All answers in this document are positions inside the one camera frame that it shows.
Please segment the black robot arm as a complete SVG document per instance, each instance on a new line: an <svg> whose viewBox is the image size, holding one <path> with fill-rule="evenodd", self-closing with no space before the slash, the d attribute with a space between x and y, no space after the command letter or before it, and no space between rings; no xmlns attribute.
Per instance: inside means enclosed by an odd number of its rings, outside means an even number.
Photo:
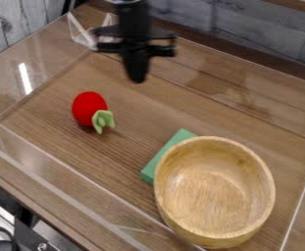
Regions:
<svg viewBox="0 0 305 251"><path fill-rule="evenodd" d="M125 71L135 83L146 81L153 57L176 56L177 35L153 28L149 0L109 0L115 6L118 24L94 27L91 37L113 37L118 42L97 42L95 50L118 54Z"/></svg>

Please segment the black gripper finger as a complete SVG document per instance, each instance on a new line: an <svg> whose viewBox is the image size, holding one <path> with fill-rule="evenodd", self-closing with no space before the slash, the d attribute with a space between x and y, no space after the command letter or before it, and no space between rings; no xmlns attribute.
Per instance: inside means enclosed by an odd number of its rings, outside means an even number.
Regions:
<svg viewBox="0 0 305 251"><path fill-rule="evenodd" d="M149 69L150 69L150 58L144 53L135 53L123 57L123 65L129 79L135 83L146 81Z"/></svg>

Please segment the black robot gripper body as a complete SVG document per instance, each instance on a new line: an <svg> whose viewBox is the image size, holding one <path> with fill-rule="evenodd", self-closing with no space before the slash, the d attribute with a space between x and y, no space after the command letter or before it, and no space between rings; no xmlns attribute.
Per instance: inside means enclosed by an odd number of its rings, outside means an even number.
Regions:
<svg viewBox="0 0 305 251"><path fill-rule="evenodd" d="M177 35L170 30L157 27L140 36L123 34L119 25L94 27L91 37L95 39L95 50L103 53L121 54L125 50L137 52L145 49L150 57L176 56Z"/></svg>

